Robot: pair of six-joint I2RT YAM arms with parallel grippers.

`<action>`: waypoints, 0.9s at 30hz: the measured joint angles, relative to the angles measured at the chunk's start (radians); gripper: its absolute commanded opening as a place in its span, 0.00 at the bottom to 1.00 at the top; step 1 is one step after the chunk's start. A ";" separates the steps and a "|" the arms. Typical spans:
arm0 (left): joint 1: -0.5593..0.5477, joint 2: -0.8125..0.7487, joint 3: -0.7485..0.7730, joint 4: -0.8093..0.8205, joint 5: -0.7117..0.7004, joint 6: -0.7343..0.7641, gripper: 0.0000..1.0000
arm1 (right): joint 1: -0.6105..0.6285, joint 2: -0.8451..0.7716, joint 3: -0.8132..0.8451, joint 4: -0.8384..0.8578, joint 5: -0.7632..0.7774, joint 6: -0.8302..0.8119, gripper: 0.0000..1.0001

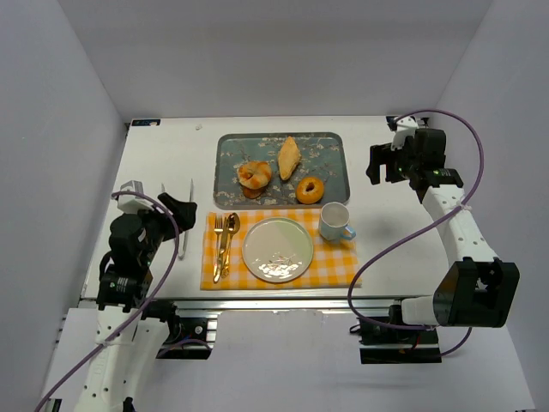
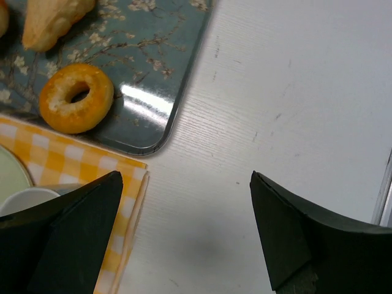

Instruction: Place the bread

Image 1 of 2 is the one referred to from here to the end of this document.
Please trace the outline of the silver metal tongs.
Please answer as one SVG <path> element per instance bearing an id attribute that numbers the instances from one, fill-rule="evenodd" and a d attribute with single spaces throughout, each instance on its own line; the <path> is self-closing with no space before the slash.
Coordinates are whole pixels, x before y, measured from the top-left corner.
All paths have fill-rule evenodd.
<path id="1" fill-rule="evenodd" d="M 170 240 L 175 247 L 175 256 L 177 260 L 183 260 L 186 245 L 188 243 L 187 233 L 196 224 L 197 204 L 193 201 L 193 181 L 190 181 L 189 199 L 186 201 L 178 200 L 171 195 L 164 183 L 160 184 L 160 194 L 157 199 L 160 201 L 162 209 L 162 233 L 163 240 Z"/>

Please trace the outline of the round twisted bread roll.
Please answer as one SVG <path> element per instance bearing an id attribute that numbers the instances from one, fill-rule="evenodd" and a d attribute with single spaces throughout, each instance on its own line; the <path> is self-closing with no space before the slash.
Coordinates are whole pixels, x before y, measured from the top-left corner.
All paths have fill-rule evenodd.
<path id="1" fill-rule="evenodd" d="M 266 161 L 250 161 L 238 169 L 239 183 L 248 189 L 259 190 L 272 178 L 271 166 Z"/>

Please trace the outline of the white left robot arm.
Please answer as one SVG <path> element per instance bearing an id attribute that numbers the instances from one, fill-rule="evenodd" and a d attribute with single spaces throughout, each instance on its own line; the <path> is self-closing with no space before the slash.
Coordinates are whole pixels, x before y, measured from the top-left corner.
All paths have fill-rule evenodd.
<path id="1" fill-rule="evenodd" d="M 196 203 L 162 192 L 144 197 L 110 225 L 96 299 L 99 349 L 88 362 L 77 411 L 133 411 L 154 360 L 178 316 L 171 302 L 153 302 L 151 263 L 161 244 L 196 223 Z"/>

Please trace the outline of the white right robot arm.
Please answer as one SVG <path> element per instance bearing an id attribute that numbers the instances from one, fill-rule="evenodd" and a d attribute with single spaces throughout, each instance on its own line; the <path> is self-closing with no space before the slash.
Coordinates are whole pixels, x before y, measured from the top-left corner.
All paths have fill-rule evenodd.
<path id="1" fill-rule="evenodd" d="M 449 270 L 435 292 L 401 301 L 406 326 L 500 328 L 508 317 L 519 270 L 502 261 L 488 245 L 466 208 L 459 173 L 445 167 L 446 135 L 442 130 L 399 132 L 393 142 L 374 145 L 366 174 L 379 184 L 406 180 L 437 225 Z"/>

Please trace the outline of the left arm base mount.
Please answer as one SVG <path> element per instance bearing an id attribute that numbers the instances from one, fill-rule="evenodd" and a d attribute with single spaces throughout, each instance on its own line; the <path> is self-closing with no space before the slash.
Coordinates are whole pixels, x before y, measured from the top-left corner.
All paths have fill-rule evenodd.
<path id="1" fill-rule="evenodd" d="M 153 301 L 143 312 L 142 320 L 156 318 L 167 325 L 166 340 L 156 356 L 162 360 L 207 360 L 213 349 L 208 341 L 208 318 L 184 314 L 169 300 Z"/>

